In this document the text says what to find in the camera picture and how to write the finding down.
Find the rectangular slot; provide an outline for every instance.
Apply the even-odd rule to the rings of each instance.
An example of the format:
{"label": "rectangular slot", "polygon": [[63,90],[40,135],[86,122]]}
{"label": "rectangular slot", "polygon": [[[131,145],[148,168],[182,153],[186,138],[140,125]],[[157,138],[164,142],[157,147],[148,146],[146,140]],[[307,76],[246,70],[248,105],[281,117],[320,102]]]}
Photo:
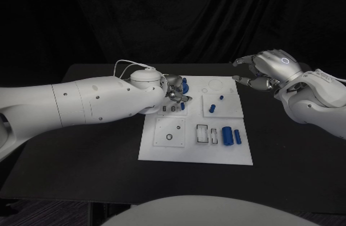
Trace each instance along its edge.
{"label": "rectangular slot", "polygon": [[208,143],[208,125],[197,124],[196,125],[196,141],[197,143]]}
{"label": "rectangular slot", "polygon": [[210,129],[210,143],[212,144],[218,144],[218,132],[216,132],[216,128]]}

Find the black table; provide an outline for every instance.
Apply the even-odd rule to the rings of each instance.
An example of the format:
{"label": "black table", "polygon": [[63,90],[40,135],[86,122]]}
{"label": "black table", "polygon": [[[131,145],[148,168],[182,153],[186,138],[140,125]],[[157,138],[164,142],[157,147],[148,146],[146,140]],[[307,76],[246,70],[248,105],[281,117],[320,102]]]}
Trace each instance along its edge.
{"label": "black table", "polygon": [[[177,75],[251,76],[246,66],[231,64],[153,66]],[[63,82],[110,76],[112,70],[112,64],[75,64]],[[272,92],[238,84],[238,94],[254,166],[137,160],[144,124],[138,114],[32,138],[0,198],[140,204],[176,195],[210,195],[283,210],[346,213],[346,140],[296,123]]]}

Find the black background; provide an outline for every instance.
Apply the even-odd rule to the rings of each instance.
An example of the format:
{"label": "black background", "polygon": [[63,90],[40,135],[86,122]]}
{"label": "black background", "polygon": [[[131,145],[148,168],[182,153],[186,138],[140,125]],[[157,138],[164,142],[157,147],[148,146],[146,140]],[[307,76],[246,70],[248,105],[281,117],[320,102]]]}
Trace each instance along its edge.
{"label": "black background", "polygon": [[73,63],[226,63],[284,49],[345,74],[346,0],[1,0],[0,86],[58,83]]}

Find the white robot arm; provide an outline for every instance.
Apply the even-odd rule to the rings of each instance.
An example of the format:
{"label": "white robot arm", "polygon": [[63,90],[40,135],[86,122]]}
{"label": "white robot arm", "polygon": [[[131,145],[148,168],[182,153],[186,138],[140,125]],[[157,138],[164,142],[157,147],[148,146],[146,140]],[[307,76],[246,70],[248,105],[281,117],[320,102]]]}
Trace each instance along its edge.
{"label": "white robot arm", "polygon": [[164,97],[183,95],[180,76],[163,75],[153,67],[130,79],[95,77],[32,87],[0,88],[0,161],[40,133],[82,124],[107,123],[160,109]]}
{"label": "white robot arm", "polygon": [[274,92],[290,118],[314,124],[346,139],[346,86],[320,69],[303,72],[294,57],[281,49],[238,58],[234,66],[248,64],[257,78],[234,76],[234,80],[259,91]]}

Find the floor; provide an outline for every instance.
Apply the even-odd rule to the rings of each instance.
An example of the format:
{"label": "floor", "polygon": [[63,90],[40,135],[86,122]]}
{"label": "floor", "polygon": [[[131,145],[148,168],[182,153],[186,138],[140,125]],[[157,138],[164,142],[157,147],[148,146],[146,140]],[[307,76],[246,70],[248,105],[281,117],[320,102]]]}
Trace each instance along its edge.
{"label": "floor", "polygon": [[[88,203],[19,200],[19,214],[0,217],[0,226],[88,226]],[[346,226],[346,215],[290,212],[321,226]]]}

